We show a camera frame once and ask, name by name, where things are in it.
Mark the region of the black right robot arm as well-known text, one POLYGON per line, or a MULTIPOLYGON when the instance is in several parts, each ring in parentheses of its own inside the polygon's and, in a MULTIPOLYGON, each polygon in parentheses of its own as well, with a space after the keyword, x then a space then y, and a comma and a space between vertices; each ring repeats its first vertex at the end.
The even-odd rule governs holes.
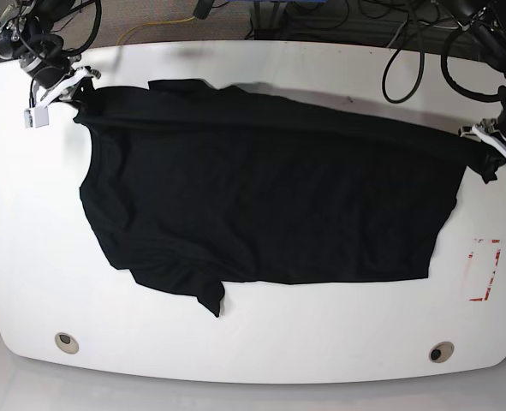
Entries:
POLYGON ((97 38, 102 19, 102 3, 85 1, 13 1, 0 17, 0 59, 18 60, 31 77, 29 104, 38 105, 36 92, 48 94, 62 82, 76 76, 73 64, 97 38), (88 6, 95 9, 92 30, 85 42, 67 49, 55 29, 59 21, 77 15, 88 6))

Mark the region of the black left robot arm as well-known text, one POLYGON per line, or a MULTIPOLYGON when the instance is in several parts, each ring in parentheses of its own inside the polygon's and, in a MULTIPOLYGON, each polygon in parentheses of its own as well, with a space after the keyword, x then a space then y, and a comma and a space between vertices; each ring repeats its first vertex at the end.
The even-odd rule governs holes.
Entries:
POLYGON ((458 25, 443 43, 440 55, 443 77, 455 92, 465 98, 501 104, 500 115, 485 124, 485 132, 506 144, 506 86, 500 86, 495 94, 471 91, 459 85, 448 68, 451 46, 467 34, 480 48, 481 60, 502 73, 506 80, 506 1, 441 1, 439 4, 458 25))

